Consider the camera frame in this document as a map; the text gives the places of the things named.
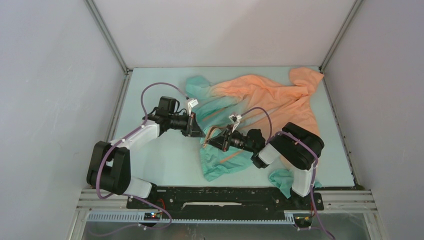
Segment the orange and teal jacket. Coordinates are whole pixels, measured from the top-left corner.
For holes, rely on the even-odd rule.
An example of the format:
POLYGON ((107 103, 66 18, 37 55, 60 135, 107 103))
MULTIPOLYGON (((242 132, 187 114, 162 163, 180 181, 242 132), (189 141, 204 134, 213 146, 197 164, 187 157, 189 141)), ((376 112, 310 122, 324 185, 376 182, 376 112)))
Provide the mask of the orange and teal jacket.
MULTIPOLYGON (((206 138, 200 140, 203 146, 199 152, 202 173, 208 182, 253 166, 250 159, 252 153, 235 147, 222 152, 205 142, 231 123, 229 116, 233 113, 243 114, 257 107, 264 109, 270 116, 271 128, 261 109, 254 109, 242 116, 236 130, 243 134, 248 130, 260 129, 263 137, 268 139, 290 122, 320 137, 310 100, 324 75, 307 67, 298 67, 292 68, 288 76, 292 84, 289 86, 255 74, 216 84, 203 76, 186 80, 185 92, 202 104, 194 111, 198 124, 206 134, 206 138)), ((290 189, 300 187, 300 177, 305 179, 305 174, 299 174, 284 157, 281 156, 280 160, 285 167, 272 171, 268 179, 286 198, 290 198, 290 189)))

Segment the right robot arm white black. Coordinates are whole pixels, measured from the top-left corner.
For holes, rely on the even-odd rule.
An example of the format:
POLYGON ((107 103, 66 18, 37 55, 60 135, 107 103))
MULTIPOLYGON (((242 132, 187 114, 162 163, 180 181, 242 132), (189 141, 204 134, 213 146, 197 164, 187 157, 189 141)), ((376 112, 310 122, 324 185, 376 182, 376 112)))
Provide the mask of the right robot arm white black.
POLYGON ((325 146, 318 135, 288 122, 266 140, 260 129, 250 129, 247 134, 242 134, 230 124, 206 143, 223 152, 231 148, 250 152, 252 163, 259 169, 284 158, 292 165, 293 181, 289 188, 291 204, 297 209, 304 209, 310 204, 316 167, 325 146))

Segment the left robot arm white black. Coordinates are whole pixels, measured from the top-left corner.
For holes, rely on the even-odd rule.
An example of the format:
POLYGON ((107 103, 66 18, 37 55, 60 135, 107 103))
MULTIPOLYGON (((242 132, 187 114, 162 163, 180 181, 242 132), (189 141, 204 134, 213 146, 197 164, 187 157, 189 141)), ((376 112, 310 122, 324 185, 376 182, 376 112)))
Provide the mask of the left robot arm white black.
POLYGON ((152 191, 155 184, 132 175, 131 154, 168 130, 178 130, 185 137, 205 137, 193 112, 196 105, 197 99, 188 98, 186 108, 178 112, 179 101, 162 96, 158 106, 130 135, 109 142, 99 141, 94 145, 86 182, 111 194, 137 196, 145 208, 156 206, 158 194, 152 191))

